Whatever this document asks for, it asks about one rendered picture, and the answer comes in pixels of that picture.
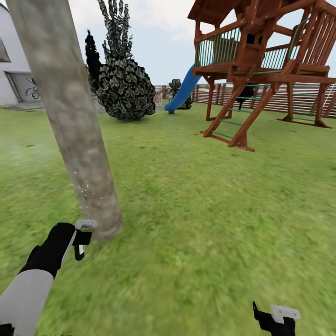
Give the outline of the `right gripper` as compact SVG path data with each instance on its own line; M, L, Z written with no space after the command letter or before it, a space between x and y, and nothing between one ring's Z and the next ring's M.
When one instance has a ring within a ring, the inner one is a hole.
M270 331L272 336L277 336L279 334L295 336L295 324L293 319L284 317L284 323L278 323L274 321L274 319L271 317L271 314L259 312L255 302L253 302L253 307L254 318L259 320L261 329Z

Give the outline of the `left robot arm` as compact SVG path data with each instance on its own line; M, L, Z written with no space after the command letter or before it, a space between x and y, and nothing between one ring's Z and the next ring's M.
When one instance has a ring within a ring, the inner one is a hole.
M89 245L95 220L58 223L41 246L28 256L26 265L0 296L0 336L34 336L57 270L71 245Z

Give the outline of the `pesticide atomizer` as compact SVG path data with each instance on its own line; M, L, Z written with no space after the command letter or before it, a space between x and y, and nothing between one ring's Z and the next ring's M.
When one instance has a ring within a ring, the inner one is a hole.
M75 252L75 256L76 256L76 260L82 260L84 258L84 245L76 245L74 246L74 252Z

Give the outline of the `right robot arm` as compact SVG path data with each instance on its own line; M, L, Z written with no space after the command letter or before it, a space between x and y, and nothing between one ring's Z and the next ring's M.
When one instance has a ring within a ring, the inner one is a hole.
M295 308L271 305L273 314L259 312L253 302L254 318L259 320L261 329L270 331L272 336L295 336L294 319L300 319L301 314Z

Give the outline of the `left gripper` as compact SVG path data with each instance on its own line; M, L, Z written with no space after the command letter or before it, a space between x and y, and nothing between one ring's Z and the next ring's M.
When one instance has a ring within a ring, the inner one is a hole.
M91 231L78 231L79 232L79 238L77 241L73 244L74 246L76 245L89 245L90 240L91 240Z

